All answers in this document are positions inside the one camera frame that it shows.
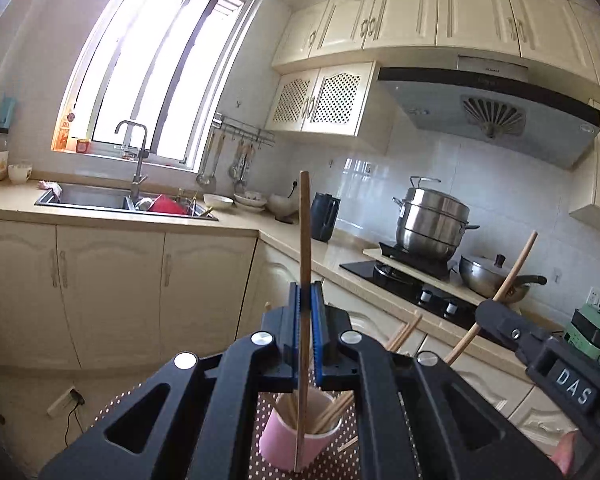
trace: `pink cup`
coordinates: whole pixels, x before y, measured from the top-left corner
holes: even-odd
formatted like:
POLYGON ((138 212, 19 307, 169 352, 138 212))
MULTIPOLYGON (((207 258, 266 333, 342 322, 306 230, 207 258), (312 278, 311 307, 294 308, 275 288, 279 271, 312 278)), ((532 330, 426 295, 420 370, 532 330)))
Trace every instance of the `pink cup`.
MULTIPOLYGON (((307 424, 315 419, 333 402, 333 397, 316 388, 307 391, 307 424)), ((327 447, 336 437, 342 425, 342 419, 327 433, 305 434, 304 448, 300 467, 305 468, 327 447)), ((273 467, 285 471, 293 471, 296 457, 296 430, 289 427, 276 410, 272 410, 267 425, 260 436, 260 454, 273 467)))

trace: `window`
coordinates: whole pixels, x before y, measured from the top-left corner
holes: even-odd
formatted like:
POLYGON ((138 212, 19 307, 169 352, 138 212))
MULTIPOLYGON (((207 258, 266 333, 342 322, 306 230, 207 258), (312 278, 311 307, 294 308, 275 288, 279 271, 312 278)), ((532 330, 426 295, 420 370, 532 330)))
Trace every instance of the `window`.
MULTIPOLYGON (((214 75, 252 1, 112 0, 65 96, 65 106, 75 104, 70 135, 90 139, 94 153, 119 156, 130 126, 116 127, 130 120, 147 127, 151 162, 193 167, 205 140, 199 109, 216 91, 214 75)), ((139 148, 143 135, 134 127, 127 140, 139 148)))

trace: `metal bolt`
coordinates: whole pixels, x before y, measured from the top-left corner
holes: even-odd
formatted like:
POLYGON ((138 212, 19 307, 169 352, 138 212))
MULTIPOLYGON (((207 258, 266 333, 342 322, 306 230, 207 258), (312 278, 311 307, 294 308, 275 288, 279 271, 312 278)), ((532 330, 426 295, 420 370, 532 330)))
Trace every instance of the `metal bolt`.
POLYGON ((435 366, 440 360, 437 355, 435 355, 433 352, 429 352, 428 350, 420 352, 417 359, 422 366, 435 366))
POLYGON ((193 368, 197 362, 198 358, 189 352, 183 352, 173 358, 173 364, 180 370, 189 370, 189 368, 193 368))
POLYGON ((266 346, 272 341, 273 336, 269 332, 256 332, 251 336, 251 342, 258 346, 266 346))
POLYGON ((362 336, 360 335, 360 332, 356 332, 355 330, 347 330, 340 335, 340 340, 343 343, 355 345, 362 341, 362 336))

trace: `countertop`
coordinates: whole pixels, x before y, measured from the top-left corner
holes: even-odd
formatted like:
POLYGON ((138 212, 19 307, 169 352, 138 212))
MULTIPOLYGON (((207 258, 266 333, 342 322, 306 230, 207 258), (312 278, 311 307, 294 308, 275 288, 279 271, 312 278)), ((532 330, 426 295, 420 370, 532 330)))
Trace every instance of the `countertop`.
MULTIPOLYGON (((214 212, 218 221, 187 218, 148 216, 125 212, 104 212, 53 206, 37 206, 35 201, 43 194, 37 182, 21 186, 0 182, 0 220, 35 222, 82 227, 99 227, 121 230, 173 232, 183 234, 207 234, 259 238, 289 257, 300 259, 299 227, 283 224, 269 214, 252 214, 234 209, 233 212, 214 212)), ((334 236, 327 244, 312 240, 312 270, 372 305, 410 322, 414 314, 423 313, 419 330, 454 346, 465 330, 441 319, 416 305, 402 300, 365 280, 342 269, 340 264, 370 260, 362 251, 371 247, 348 236, 334 236)), ((531 382, 525 367, 513 352, 477 337, 466 352, 481 361, 531 382)))

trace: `faucet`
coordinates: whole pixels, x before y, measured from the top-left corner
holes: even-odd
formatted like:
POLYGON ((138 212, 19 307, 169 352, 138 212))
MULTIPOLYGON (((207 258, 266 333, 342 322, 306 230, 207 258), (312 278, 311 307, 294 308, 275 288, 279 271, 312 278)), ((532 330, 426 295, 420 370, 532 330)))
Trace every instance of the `faucet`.
POLYGON ((136 166, 136 172, 134 173, 134 177, 131 180, 131 185, 129 187, 129 192, 131 195, 131 202, 133 202, 133 204, 136 205, 136 202, 138 202, 138 199, 140 196, 140 184, 142 184, 147 179, 146 175, 142 176, 141 171, 142 171, 142 159, 144 158, 144 150, 145 150, 145 146, 146 146, 146 138, 147 138, 149 131, 148 131, 147 127, 144 126, 144 124, 136 123, 134 121, 124 120, 124 121, 120 121, 118 123, 118 126, 116 126, 116 135, 120 131, 120 127, 123 124, 127 124, 127 126, 131 126, 131 128, 126 129, 125 139, 123 140, 122 146, 120 147, 120 149, 123 152, 126 152, 126 150, 129 148, 129 146, 131 144, 131 131, 133 130, 133 126, 140 126, 144 130, 142 146, 138 150, 138 165, 136 166))

